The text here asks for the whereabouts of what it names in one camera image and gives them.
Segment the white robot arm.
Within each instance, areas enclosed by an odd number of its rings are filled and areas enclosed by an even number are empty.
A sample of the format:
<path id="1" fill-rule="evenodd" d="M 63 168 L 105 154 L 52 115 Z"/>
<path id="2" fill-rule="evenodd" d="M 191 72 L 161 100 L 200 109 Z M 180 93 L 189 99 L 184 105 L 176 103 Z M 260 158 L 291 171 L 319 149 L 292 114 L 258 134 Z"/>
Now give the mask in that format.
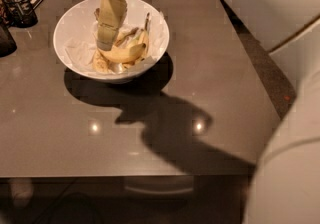
<path id="1" fill-rule="evenodd" d="M 264 149 L 241 224 L 320 224 L 320 0 L 222 0 L 281 121 Z"/>

